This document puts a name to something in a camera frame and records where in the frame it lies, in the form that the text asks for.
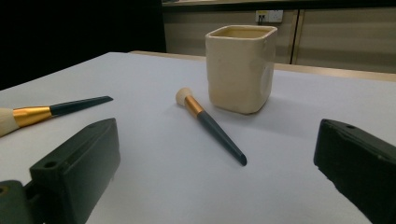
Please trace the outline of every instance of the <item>dark background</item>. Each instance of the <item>dark background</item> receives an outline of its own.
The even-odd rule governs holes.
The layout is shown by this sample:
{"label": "dark background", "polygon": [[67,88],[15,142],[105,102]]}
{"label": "dark background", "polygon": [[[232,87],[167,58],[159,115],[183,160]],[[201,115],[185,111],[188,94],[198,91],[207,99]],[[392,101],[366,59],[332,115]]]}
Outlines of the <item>dark background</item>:
{"label": "dark background", "polygon": [[110,51],[166,52],[161,0],[0,3],[0,90]]}

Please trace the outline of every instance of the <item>wall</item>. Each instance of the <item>wall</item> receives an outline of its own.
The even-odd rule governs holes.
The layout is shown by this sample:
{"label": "wall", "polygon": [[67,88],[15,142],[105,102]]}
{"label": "wall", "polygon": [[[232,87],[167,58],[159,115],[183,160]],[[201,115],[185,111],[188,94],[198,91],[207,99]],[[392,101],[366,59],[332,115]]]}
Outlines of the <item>wall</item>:
{"label": "wall", "polygon": [[[294,12],[278,27],[276,62],[396,73],[396,8],[303,10],[291,55]],[[205,56],[205,34],[230,24],[256,24],[255,11],[166,12],[168,53]]]}

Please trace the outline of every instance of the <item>dark teal brush handle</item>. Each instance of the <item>dark teal brush handle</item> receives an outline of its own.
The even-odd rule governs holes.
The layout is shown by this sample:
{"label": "dark teal brush handle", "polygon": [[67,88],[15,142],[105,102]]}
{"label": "dark teal brush handle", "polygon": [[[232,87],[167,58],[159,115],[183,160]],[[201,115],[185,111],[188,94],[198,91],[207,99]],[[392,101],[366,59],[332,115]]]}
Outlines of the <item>dark teal brush handle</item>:
{"label": "dark teal brush handle", "polygon": [[109,96],[102,96],[102,97],[96,97],[96,98],[91,98],[91,99],[86,99],[86,100],[80,100],[80,101],[74,101],[74,102],[68,102],[68,103],[63,103],[59,105],[51,105],[49,107],[50,113],[52,116],[59,116],[59,115],[65,115],[65,114],[70,114],[91,106],[103,104],[105,102],[112,101],[113,98]]}
{"label": "dark teal brush handle", "polygon": [[245,166],[248,164],[244,153],[242,153],[233,140],[231,140],[227,133],[221,129],[206,111],[198,113],[197,119],[242,165]]}

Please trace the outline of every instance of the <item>electrical outlet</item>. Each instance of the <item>electrical outlet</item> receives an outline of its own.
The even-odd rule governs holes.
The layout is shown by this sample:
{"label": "electrical outlet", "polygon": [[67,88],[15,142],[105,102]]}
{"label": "electrical outlet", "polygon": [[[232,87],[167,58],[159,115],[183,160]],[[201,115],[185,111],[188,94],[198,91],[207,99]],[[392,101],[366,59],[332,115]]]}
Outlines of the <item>electrical outlet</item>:
{"label": "electrical outlet", "polygon": [[271,10],[268,15],[269,22],[282,22],[283,10]]}
{"label": "electrical outlet", "polygon": [[257,10],[256,22],[282,22],[283,10]]}
{"label": "electrical outlet", "polygon": [[268,21],[268,10],[257,10],[256,11],[256,22]]}

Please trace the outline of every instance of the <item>cup rim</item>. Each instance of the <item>cup rim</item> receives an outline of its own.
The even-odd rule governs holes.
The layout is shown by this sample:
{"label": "cup rim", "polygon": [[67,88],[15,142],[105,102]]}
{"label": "cup rim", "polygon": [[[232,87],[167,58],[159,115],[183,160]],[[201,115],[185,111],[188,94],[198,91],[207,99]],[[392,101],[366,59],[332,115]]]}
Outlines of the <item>cup rim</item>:
{"label": "cup rim", "polygon": [[[230,36],[215,36],[218,33],[221,33],[228,29],[239,29],[239,30],[260,30],[260,31],[268,31],[265,35],[253,38],[244,38],[244,37],[230,37]],[[275,26],[259,26],[259,25],[228,25],[220,27],[217,30],[214,30],[208,34],[206,34],[206,38],[216,38],[216,39],[241,39],[241,40],[257,40],[257,39],[264,39],[268,35],[276,32],[277,28]]]}

